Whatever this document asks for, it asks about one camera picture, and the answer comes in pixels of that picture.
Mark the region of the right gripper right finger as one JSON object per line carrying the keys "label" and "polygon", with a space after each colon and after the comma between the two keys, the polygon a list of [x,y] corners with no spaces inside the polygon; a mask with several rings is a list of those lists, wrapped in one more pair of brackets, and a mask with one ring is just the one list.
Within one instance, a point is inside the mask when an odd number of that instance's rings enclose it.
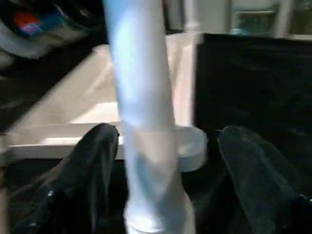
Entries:
{"label": "right gripper right finger", "polygon": [[271,142],[233,125],[217,142],[254,234],[312,232],[312,186]]}

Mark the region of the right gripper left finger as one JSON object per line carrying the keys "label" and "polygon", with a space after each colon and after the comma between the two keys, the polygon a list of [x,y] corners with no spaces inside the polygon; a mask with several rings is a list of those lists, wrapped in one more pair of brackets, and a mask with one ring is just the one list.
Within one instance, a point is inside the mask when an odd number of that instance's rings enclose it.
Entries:
{"label": "right gripper left finger", "polygon": [[101,123],[88,131],[57,166],[38,176],[21,194],[35,188],[16,234],[93,234],[118,150],[119,132]]}

